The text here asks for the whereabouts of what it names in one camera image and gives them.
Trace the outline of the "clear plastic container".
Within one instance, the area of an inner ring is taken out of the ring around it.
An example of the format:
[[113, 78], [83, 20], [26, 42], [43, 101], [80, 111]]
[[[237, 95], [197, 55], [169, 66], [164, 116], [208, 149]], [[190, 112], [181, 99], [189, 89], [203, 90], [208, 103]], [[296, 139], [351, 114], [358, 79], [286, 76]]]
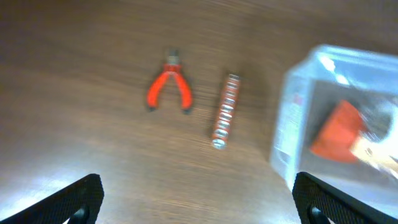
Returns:
[[307, 172], [397, 216], [397, 57], [332, 45], [287, 74], [271, 166], [294, 186]]

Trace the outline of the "orange scraper wooden handle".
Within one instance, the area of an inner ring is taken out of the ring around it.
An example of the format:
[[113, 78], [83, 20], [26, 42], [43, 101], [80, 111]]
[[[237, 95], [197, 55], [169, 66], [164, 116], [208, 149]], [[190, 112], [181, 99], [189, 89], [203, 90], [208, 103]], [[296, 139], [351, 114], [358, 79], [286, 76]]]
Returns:
[[322, 159], [365, 163], [397, 177], [397, 106], [383, 101], [355, 108], [341, 101], [329, 115], [310, 147]]

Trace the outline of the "orange socket bit rail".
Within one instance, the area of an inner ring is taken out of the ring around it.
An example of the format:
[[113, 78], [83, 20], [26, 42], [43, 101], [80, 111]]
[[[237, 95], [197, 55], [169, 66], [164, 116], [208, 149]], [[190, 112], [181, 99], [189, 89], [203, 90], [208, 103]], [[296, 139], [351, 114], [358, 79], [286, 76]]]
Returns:
[[211, 145], [215, 149], [222, 150], [227, 146], [240, 85], [241, 77], [239, 75], [233, 73], [228, 74], [221, 91], [220, 105], [211, 136]]

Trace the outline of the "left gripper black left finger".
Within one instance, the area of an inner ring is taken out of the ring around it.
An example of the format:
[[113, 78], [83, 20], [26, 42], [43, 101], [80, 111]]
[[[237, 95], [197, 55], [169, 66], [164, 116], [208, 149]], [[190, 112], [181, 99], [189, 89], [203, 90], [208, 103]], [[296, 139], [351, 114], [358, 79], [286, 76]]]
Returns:
[[89, 174], [1, 221], [1, 224], [95, 224], [104, 199], [100, 175]]

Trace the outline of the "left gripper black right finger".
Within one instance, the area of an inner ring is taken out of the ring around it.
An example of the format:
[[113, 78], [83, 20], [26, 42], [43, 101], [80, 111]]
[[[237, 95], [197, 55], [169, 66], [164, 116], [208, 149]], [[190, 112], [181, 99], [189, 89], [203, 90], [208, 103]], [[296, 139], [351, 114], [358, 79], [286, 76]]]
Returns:
[[307, 172], [292, 189], [302, 224], [397, 224], [397, 219], [360, 202]]

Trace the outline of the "orange handled pliers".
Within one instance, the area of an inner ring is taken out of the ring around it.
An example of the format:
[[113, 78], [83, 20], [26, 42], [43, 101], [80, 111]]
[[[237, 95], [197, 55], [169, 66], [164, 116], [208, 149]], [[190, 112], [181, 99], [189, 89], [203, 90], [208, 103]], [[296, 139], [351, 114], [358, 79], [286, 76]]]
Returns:
[[162, 68], [147, 89], [145, 103], [149, 111], [159, 109], [162, 94], [171, 86], [177, 89], [182, 113], [190, 114], [194, 103], [193, 90], [184, 75], [180, 51], [176, 48], [167, 49]]

